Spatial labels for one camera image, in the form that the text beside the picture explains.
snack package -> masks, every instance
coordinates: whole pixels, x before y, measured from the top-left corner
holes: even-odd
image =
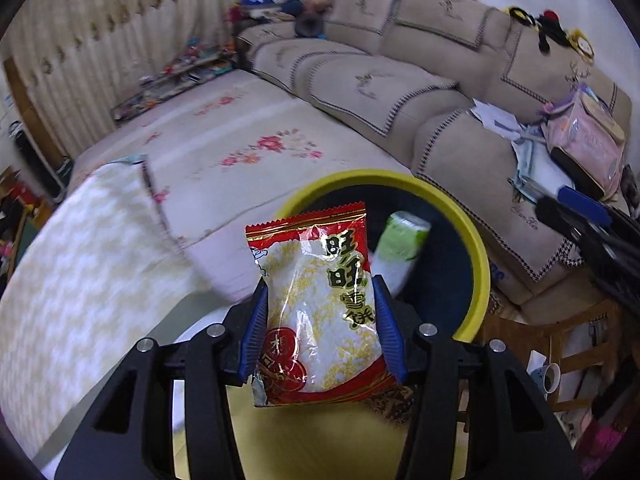
[[[376,333],[365,220],[361,202],[246,228],[269,287],[256,406],[361,400],[392,384]]]

sofa backrest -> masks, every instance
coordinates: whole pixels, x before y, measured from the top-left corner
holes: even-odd
[[[631,100],[572,48],[549,40],[507,13],[473,0],[336,0],[326,19],[329,40],[414,64],[453,79],[468,98],[507,110],[521,122],[584,81],[629,133]]]

pink backpack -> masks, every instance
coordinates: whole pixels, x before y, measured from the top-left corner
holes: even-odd
[[[563,101],[545,105],[543,113],[551,158],[579,192],[594,200],[610,198],[622,177],[625,133],[607,107],[581,83]]]

yellow table surface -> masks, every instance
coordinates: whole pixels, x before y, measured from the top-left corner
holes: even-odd
[[[247,480],[392,480],[408,425],[398,427],[361,403],[255,408],[251,387],[228,388]],[[458,425],[452,478],[465,473]],[[184,430],[174,435],[175,473],[189,479]]]

yellow bucket rim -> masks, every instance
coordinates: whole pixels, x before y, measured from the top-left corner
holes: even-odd
[[[480,330],[489,303],[491,274],[482,238],[469,216],[446,194],[414,176],[389,170],[350,170],[331,174],[309,184],[291,197],[278,211],[278,218],[300,213],[313,202],[336,189],[347,186],[397,187],[419,196],[436,207],[458,232],[471,259],[474,280],[471,302],[454,339],[471,342]]]

